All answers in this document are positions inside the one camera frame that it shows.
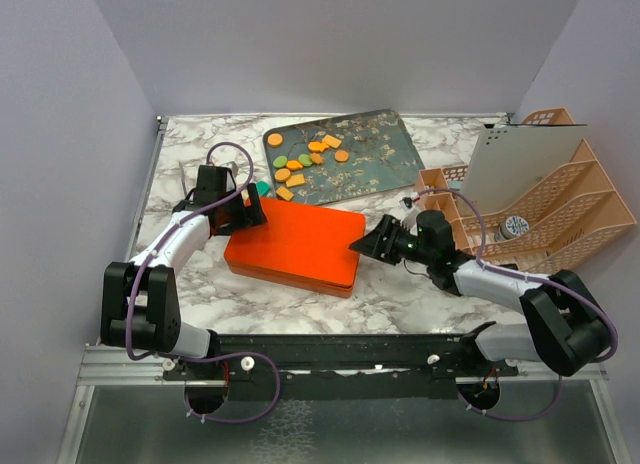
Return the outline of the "orange tin lid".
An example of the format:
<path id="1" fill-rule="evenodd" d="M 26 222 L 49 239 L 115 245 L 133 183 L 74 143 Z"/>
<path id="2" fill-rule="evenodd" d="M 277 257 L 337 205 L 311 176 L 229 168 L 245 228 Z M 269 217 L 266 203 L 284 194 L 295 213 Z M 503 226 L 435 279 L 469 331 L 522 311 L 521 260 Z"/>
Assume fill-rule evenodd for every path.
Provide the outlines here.
<path id="1" fill-rule="evenodd" d="M 348 246 L 364 236 L 364 215 L 273 198 L 262 198 L 261 205 L 267 223 L 233 233 L 227 265 L 355 284 L 359 254 Z"/>

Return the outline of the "orange cookie tin box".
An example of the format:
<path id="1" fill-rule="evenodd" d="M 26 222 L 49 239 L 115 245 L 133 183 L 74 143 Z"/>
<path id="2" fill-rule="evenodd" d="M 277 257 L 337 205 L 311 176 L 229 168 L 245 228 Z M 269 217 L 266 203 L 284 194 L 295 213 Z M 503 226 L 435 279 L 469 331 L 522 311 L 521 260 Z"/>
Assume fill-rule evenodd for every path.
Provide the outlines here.
<path id="1" fill-rule="evenodd" d="M 351 297 L 354 289 L 353 284 L 349 286 L 339 286 L 337 284 L 323 282 L 316 279 L 294 276 L 287 273 L 271 272 L 260 268 L 243 267 L 235 264 L 229 264 L 228 267 L 232 273 L 237 275 L 343 299 Z"/>

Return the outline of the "silver metal tongs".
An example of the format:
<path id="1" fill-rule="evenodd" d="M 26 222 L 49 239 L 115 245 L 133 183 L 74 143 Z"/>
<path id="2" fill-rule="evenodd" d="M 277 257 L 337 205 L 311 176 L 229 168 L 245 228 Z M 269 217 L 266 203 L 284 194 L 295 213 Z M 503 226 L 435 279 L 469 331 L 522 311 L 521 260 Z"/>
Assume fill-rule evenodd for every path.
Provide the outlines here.
<path id="1" fill-rule="evenodd" d="M 187 179 L 186 179 L 184 163 L 181 161 L 178 162 L 178 171 L 179 171 L 179 180 L 180 180 L 181 189 L 184 196 L 186 197 L 188 194 Z"/>

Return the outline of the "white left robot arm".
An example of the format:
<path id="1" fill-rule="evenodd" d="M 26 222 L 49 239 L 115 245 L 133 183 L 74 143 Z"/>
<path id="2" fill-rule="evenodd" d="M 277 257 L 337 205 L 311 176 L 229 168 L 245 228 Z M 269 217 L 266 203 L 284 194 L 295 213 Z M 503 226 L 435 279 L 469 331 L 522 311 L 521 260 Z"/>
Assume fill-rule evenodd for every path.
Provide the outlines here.
<path id="1" fill-rule="evenodd" d="M 167 227 L 141 253 L 104 272 L 100 338 L 137 361 L 158 354 L 186 361 L 206 379 L 220 369 L 217 334 L 184 323 L 176 278 L 217 235 L 265 222 L 256 184 L 236 184 L 232 169 L 202 165 L 196 186 L 172 209 Z"/>

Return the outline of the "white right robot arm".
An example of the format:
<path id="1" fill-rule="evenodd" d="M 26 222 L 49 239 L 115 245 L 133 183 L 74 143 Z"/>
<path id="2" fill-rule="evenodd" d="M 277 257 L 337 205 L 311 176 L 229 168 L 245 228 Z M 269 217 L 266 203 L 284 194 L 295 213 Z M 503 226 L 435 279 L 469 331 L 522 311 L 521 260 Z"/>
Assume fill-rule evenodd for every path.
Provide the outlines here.
<path id="1" fill-rule="evenodd" d="M 347 250 L 390 265 L 412 261 L 425 266 L 440 290 L 474 297 L 521 313 L 522 325 L 491 324 L 459 351 L 461 367 L 481 375 L 495 361 L 542 362 L 560 376 L 603 362 L 618 349 L 618 332 L 577 274 L 528 274 L 486 262 L 480 252 L 455 246 L 453 226 L 440 210 L 423 210 L 416 232 L 384 215 Z"/>

